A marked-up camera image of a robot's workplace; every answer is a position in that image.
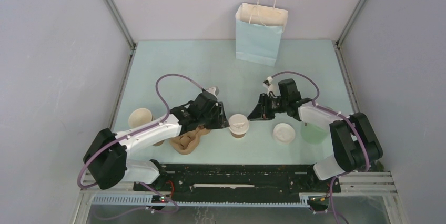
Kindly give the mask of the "white coffee cup lid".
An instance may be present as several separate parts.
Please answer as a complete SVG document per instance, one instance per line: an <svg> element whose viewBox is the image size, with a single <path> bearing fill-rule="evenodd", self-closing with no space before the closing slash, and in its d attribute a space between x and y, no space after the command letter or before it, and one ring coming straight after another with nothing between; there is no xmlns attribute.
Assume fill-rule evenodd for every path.
<svg viewBox="0 0 446 224"><path fill-rule="evenodd" d="M229 128L249 128L249 120L243 114L234 114L229 119Z"/></svg>

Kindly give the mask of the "brown paper coffee cup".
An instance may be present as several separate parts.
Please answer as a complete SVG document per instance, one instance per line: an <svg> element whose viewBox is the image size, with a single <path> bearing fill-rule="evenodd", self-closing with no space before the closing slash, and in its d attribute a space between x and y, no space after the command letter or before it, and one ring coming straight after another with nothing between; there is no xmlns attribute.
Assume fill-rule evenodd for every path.
<svg viewBox="0 0 446 224"><path fill-rule="evenodd" d="M249 128L233 128L230 127L230 133L234 138L242 138L245 136Z"/></svg>

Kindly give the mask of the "stack of white lids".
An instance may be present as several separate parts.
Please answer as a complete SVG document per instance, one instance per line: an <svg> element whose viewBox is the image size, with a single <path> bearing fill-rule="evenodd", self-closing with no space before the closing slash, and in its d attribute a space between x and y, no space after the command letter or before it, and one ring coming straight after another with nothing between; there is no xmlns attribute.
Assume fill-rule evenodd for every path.
<svg viewBox="0 0 446 224"><path fill-rule="evenodd" d="M280 144L288 145L294 141L295 137L296 132L289 124L279 123L273 128L272 138Z"/></svg>

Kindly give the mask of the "stack of paper cups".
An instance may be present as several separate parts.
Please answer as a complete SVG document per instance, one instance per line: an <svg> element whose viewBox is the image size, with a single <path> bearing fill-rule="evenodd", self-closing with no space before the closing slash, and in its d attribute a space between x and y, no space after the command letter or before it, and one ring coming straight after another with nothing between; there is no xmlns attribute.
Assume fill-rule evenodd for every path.
<svg viewBox="0 0 446 224"><path fill-rule="evenodd" d="M138 108L130 114L128 118L128 124L131 129L134 129L154 120L155 118L149 109Z"/></svg>

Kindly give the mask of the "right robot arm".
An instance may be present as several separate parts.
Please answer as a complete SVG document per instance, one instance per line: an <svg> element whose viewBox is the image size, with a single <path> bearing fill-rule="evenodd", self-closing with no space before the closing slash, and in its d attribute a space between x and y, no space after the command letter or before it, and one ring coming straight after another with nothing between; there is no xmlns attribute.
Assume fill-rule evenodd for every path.
<svg viewBox="0 0 446 224"><path fill-rule="evenodd" d="M273 90L271 77L263 85L267 92L260 94L248 120L273 120L276 114L285 113L330 134L333 155L312 165L311 173L306 176L310 190L320 191L326 186L327 179L362 167L369 168L372 162L383 156L376 133L364 113L346 116L310 98L302 98L293 79L281 80L277 93Z"/></svg>

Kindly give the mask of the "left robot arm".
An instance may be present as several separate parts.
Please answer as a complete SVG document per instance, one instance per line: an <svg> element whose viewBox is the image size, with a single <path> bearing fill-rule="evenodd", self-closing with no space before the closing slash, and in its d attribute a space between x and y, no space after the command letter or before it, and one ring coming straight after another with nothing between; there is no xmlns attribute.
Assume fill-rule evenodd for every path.
<svg viewBox="0 0 446 224"><path fill-rule="evenodd" d="M83 157L83 175L89 171L94 186L106 190L121 181L143 182L152 190L161 190L166 176L154 160L133 160L132 155L163 140L193 132L198 127L208 130L229 126L223 103L218 101L218 88L202 91L195 100L172 108L164 117L113 133L102 129Z"/></svg>

